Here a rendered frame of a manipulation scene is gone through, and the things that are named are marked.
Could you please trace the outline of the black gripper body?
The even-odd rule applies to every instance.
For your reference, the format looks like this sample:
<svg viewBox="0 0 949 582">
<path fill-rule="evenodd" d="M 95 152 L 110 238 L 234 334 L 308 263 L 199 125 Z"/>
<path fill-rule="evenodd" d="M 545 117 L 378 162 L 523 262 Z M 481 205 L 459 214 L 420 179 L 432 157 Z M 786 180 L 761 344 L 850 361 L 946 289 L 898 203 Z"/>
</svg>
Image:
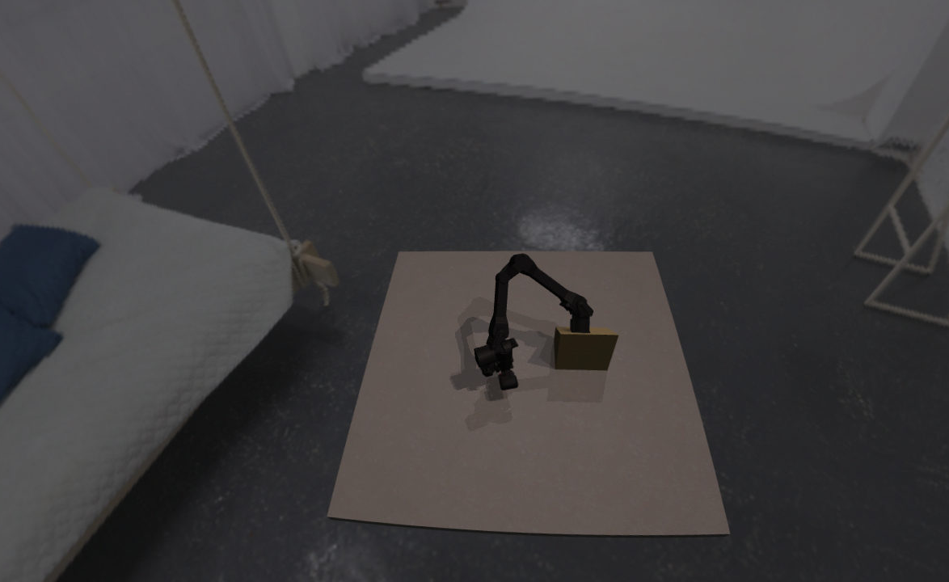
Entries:
<svg viewBox="0 0 949 582">
<path fill-rule="evenodd" d="M 500 378 L 501 390 L 511 390 L 511 388 L 517 388 L 517 376 L 514 375 L 514 371 L 512 371 L 512 368 L 514 368 L 513 362 L 514 358 L 511 358 L 510 361 L 496 360 L 498 369 L 501 369 L 501 373 L 503 374 L 503 377 Z"/>
</svg>

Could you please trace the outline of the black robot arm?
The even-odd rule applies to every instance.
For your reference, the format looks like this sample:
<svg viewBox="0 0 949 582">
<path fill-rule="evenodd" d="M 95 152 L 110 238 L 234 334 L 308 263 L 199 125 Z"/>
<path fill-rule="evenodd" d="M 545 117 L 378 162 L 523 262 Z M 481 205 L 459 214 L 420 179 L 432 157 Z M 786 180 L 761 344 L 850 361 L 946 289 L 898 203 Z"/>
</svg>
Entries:
<svg viewBox="0 0 949 582">
<path fill-rule="evenodd" d="M 518 347 L 514 338 L 507 339 L 510 335 L 508 329 L 507 299 L 508 282 L 518 273 L 530 276 L 542 287 L 545 287 L 559 298 L 562 303 L 560 306 L 566 308 L 567 312 L 573 314 L 570 329 L 580 334 L 590 334 L 589 321 L 593 316 L 593 310 L 588 305 L 588 301 L 577 293 L 568 291 L 557 281 L 550 279 L 547 273 L 544 273 L 536 263 L 531 260 L 527 254 L 512 255 L 510 263 L 505 264 L 503 270 L 496 275 L 496 302 L 494 302 L 494 313 L 488 329 L 488 340 L 485 346 L 474 348 L 475 360 L 478 367 L 486 377 L 493 375 L 493 372 L 499 372 L 498 361 L 510 361 L 512 358 L 512 348 Z"/>
</svg>

